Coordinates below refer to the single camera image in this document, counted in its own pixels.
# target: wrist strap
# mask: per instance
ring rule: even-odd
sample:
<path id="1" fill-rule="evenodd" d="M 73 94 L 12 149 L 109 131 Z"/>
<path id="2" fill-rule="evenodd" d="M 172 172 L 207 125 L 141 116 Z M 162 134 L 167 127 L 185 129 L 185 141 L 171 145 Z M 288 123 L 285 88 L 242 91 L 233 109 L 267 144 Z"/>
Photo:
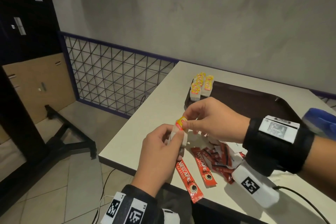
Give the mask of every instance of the wrist strap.
<path id="1" fill-rule="evenodd" d="M 253 118 L 247 129 L 243 147 L 246 161 L 257 172 L 270 176 L 277 166 L 296 174 L 301 171 L 314 141 L 314 133 L 299 127 L 293 143 L 259 131 L 263 118 Z"/>

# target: black sleeve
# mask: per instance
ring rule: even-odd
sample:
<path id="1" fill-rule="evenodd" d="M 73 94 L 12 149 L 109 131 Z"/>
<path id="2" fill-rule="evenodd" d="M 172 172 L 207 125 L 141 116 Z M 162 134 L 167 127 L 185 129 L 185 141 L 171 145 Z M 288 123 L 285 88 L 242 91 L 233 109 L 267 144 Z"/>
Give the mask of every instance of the black sleeve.
<path id="1" fill-rule="evenodd" d="M 115 194 L 101 224 L 179 224 L 179 215 L 160 209 L 157 200 L 132 185 Z"/>

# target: cabinet handle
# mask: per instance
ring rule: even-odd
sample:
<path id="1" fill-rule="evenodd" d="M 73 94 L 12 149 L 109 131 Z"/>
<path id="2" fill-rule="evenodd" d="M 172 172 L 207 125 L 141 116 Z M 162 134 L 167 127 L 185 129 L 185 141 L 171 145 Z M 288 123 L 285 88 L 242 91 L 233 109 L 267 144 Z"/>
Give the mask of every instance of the cabinet handle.
<path id="1" fill-rule="evenodd" d="M 42 88 L 43 88 L 44 91 L 47 91 L 47 88 L 45 87 L 44 82 L 41 82 L 41 86 L 42 86 Z"/>
<path id="2" fill-rule="evenodd" d="M 17 25 L 17 28 L 19 29 L 19 32 L 21 35 L 27 35 L 25 32 L 25 28 L 22 25 L 20 17 L 14 17 L 15 23 Z"/>

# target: door handle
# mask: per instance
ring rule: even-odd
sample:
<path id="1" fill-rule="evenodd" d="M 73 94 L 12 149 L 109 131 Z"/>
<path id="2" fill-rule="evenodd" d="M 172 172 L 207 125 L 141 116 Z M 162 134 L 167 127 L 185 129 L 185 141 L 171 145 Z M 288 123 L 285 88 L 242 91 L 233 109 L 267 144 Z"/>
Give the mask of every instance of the door handle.
<path id="1" fill-rule="evenodd" d="M 14 17 L 15 23 L 17 25 L 17 28 L 19 29 L 20 35 L 27 35 L 25 28 L 22 25 L 20 17 Z"/>

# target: table top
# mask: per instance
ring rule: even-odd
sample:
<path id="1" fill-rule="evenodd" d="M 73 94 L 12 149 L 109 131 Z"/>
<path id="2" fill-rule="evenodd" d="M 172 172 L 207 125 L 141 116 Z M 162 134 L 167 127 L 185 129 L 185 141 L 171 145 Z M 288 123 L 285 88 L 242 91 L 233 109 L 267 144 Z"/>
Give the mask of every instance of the table top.
<path id="1" fill-rule="evenodd" d="M 200 72 L 213 75 L 215 81 L 258 90 L 283 98 L 300 118 L 311 107 L 319 108 L 336 115 L 333 109 L 307 89 L 191 63 L 178 62 L 123 128 L 115 135 L 113 140 L 107 144 L 99 154 L 99 158 L 110 160 L 111 163 L 115 163 L 115 168 L 124 172 L 127 172 L 127 170 L 137 170 L 142 140 L 157 126 L 163 123 L 173 124 L 175 120 L 182 116 L 190 81 Z M 236 183 L 232 185 L 227 184 L 216 173 L 213 176 L 218 183 L 217 186 L 206 188 L 199 174 L 195 159 L 188 151 L 190 147 L 202 147 L 206 142 L 201 136 L 192 136 L 192 133 L 189 133 L 189 135 L 188 141 L 190 144 L 186 148 L 183 160 L 203 192 L 204 198 L 267 223 L 297 223 L 298 221 L 300 223 L 324 223 L 304 200 L 290 191 L 285 190 L 280 192 L 279 203 L 270 209 L 263 209 Z M 272 179 L 276 185 L 289 187 L 302 194 L 329 221 L 336 220 L 336 211 L 334 210 L 336 209 L 336 202 L 313 188 L 297 175 L 283 174 Z M 186 190 L 176 170 L 170 185 Z"/>

